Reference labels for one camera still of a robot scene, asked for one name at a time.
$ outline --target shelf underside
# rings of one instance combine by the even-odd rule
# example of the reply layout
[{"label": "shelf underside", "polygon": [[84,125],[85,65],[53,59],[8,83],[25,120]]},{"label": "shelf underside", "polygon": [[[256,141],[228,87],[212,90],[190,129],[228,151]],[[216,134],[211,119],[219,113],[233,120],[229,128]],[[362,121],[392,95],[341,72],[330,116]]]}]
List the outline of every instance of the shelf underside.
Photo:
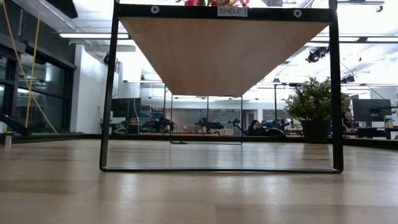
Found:
[{"label": "shelf underside", "polygon": [[243,95],[328,25],[154,17],[120,21],[174,95],[196,96]]}]

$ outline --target potted plant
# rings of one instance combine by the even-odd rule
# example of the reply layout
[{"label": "potted plant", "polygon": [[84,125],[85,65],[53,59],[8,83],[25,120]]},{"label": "potted plant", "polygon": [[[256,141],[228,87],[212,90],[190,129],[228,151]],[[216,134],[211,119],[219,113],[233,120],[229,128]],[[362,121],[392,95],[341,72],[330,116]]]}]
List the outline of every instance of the potted plant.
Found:
[{"label": "potted plant", "polygon": [[[299,120],[303,127],[306,143],[327,143],[331,123],[330,80],[319,82],[310,78],[295,88],[295,96],[286,100],[285,110]],[[349,101],[341,94],[341,112],[349,106]]]}]

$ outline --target person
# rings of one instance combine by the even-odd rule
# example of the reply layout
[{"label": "person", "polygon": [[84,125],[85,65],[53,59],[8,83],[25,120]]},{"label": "person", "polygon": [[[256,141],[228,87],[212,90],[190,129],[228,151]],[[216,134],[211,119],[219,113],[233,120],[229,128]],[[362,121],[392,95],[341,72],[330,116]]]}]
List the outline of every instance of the person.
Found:
[{"label": "person", "polygon": [[136,117],[131,117],[129,120],[129,124],[137,124],[137,118]]},{"label": "person", "polygon": [[353,126],[353,115],[350,111],[347,111],[343,115],[343,131],[353,132],[355,131]]},{"label": "person", "polygon": [[260,136],[260,122],[258,120],[253,120],[248,129],[248,136]]}]

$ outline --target ceiling light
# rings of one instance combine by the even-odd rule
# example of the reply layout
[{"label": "ceiling light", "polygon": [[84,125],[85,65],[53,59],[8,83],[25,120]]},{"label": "ceiling light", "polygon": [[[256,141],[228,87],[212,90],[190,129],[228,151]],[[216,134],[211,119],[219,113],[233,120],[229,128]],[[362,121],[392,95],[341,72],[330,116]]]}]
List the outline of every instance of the ceiling light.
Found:
[{"label": "ceiling light", "polygon": [[329,37],[314,37],[311,42],[329,42]]},{"label": "ceiling light", "polygon": [[373,87],[397,87],[398,85],[394,84],[369,84],[369,83],[347,83],[347,84],[341,84],[341,86],[373,86]]},{"label": "ceiling light", "polygon": [[[340,42],[357,42],[359,37],[339,37]],[[329,42],[329,37],[325,36],[316,36],[311,42]]]},{"label": "ceiling light", "polygon": [[[171,96],[166,96],[166,100],[170,100],[170,99],[172,99],[172,98],[174,98],[174,99],[176,99],[176,100],[185,100],[185,101],[203,101],[203,100],[205,100],[206,98],[205,97],[192,97],[192,96],[173,96],[173,97],[171,97]],[[164,96],[150,96],[150,97],[148,97],[148,99],[158,99],[158,100],[164,100],[165,98],[164,98]]]},{"label": "ceiling light", "polygon": [[327,46],[329,46],[329,44],[328,43],[309,42],[309,43],[306,43],[304,46],[306,46],[306,47],[327,47]]},{"label": "ceiling light", "polygon": [[361,5],[379,5],[384,1],[366,1],[366,0],[337,0],[338,4],[361,4]]},{"label": "ceiling light", "polygon": [[137,80],[137,81],[130,81],[130,80],[123,80],[124,83],[158,83],[158,84],[163,84],[162,81],[157,81],[157,80]]},{"label": "ceiling light", "polygon": [[188,96],[188,95],[174,95],[176,98],[197,98],[196,96]]},{"label": "ceiling light", "polygon": [[[89,33],[69,33],[69,34],[60,34],[62,38],[68,39],[110,39],[111,34],[97,33],[97,34],[89,34]],[[118,34],[118,39],[130,39],[129,34]]]},{"label": "ceiling light", "polygon": [[339,37],[340,42],[357,42],[359,37]]},{"label": "ceiling light", "polygon": [[398,42],[398,37],[368,37],[367,42]]}]

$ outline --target red flower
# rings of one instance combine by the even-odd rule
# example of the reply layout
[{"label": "red flower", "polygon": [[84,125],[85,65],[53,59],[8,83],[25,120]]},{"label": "red flower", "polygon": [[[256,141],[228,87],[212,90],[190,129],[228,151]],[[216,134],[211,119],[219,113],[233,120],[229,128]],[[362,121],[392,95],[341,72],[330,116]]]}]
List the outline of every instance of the red flower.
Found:
[{"label": "red flower", "polygon": [[210,6],[218,6],[218,0],[209,0]]},{"label": "red flower", "polygon": [[199,5],[199,0],[184,0],[185,6],[197,6]]},{"label": "red flower", "polygon": [[199,0],[188,0],[185,1],[186,6],[197,6],[199,5]]},{"label": "red flower", "polygon": [[244,0],[241,0],[241,4],[243,7],[247,7],[249,2],[250,2],[250,0],[246,0],[246,2]]}]

